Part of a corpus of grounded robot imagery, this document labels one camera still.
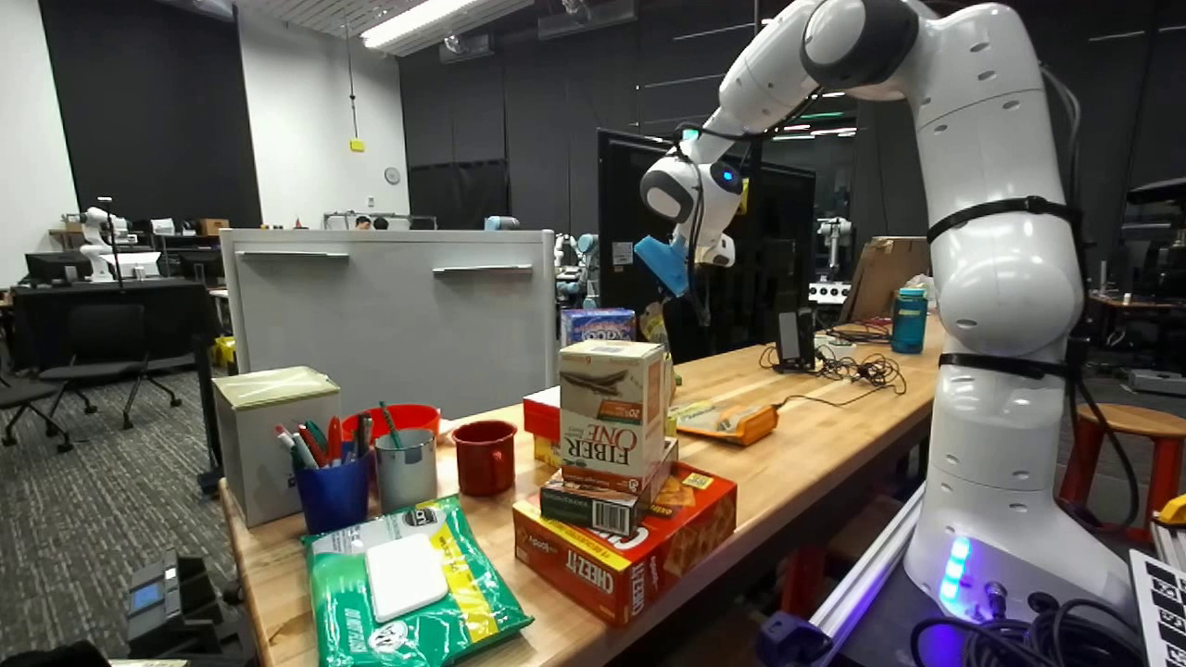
white wall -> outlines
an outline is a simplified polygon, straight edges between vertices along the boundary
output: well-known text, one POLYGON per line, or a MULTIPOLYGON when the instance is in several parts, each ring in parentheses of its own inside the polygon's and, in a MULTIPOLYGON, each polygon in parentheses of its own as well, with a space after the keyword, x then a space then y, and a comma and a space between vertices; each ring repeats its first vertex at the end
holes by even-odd
POLYGON ((258 176, 261 228, 323 228, 323 212, 406 217, 401 71, 355 51, 355 109, 365 154, 349 154, 345 42, 242 10, 242 56, 258 176))
POLYGON ((56 250, 75 181, 38 0, 0 0, 0 289, 29 250, 56 250))

blue light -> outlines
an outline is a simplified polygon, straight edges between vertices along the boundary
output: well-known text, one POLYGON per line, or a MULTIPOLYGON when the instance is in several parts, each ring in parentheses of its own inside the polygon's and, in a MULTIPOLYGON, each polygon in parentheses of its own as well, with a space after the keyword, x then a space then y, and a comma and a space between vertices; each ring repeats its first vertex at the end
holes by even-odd
POLYGON ((962 564, 962 560, 967 560, 967 553, 969 553, 967 538, 956 538, 956 540, 953 540, 953 560, 961 560, 961 564, 962 564))
POLYGON ((947 560, 947 570, 941 580, 961 583, 962 580, 962 564, 947 560))

gray carpet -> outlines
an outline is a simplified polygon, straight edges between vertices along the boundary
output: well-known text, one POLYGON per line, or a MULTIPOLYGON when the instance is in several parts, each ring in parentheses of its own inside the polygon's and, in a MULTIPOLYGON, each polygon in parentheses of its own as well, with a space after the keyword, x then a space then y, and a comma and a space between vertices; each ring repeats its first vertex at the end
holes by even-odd
POLYGON ((195 377, 165 386, 184 403, 140 386, 132 432, 118 425, 129 386, 102 386, 87 388, 95 414, 61 399, 75 454, 59 457, 33 414, 0 449, 0 661, 61 643, 127 658, 122 595, 145 564, 200 558, 216 587, 232 583, 221 513, 195 491, 208 471, 195 377))

ceiling light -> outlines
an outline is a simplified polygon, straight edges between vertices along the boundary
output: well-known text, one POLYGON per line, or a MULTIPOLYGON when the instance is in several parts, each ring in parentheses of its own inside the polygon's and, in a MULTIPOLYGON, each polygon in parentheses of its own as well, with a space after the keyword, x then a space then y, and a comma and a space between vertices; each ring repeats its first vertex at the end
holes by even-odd
POLYGON ((386 45, 394 45, 394 42, 429 25, 429 21, 441 21, 441 19, 457 15, 457 10, 463 10, 468 4, 473 4, 473 0, 423 0, 412 10, 394 15, 394 19, 379 21, 375 30, 365 30, 363 45, 365 49, 386 49, 386 45))

red cup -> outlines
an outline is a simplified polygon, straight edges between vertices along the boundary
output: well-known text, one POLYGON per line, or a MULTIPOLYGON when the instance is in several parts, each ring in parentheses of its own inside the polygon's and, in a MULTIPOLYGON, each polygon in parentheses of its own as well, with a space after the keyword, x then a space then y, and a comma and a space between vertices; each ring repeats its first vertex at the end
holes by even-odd
POLYGON ((513 486, 513 425, 468 424, 452 432, 457 474, 463 498, 496 498, 513 486))

